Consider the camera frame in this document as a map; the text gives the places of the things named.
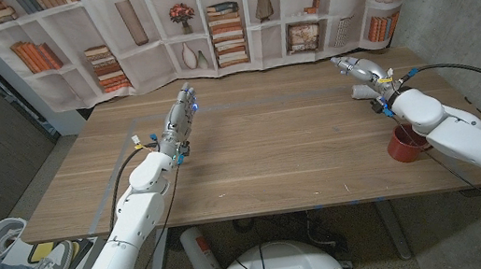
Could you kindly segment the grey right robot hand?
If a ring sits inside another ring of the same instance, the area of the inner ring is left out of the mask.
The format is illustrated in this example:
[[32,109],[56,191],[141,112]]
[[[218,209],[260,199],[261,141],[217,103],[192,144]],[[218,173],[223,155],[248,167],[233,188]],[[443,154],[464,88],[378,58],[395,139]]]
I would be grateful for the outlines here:
[[383,70],[381,66],[367,59],[356,57],[332,57],[332,63],[342,74],[352,76],[361,82],[354,85],[353,99],[375,99],[383,97],[388,101],[399,90],[400,83],[392,80],[392,70]]

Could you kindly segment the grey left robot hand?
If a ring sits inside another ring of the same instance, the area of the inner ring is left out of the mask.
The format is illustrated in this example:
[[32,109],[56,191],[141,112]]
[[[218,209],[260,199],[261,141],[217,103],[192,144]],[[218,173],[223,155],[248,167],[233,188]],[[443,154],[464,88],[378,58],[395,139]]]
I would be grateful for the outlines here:
[[158,143],[160,153],[177,158],[180,155],[190,155],[188,137],[191,133],[193,116],[197,109],[195,90],[188,82],[184,83],[178,93],[177,100],[165,118],[162,137]]

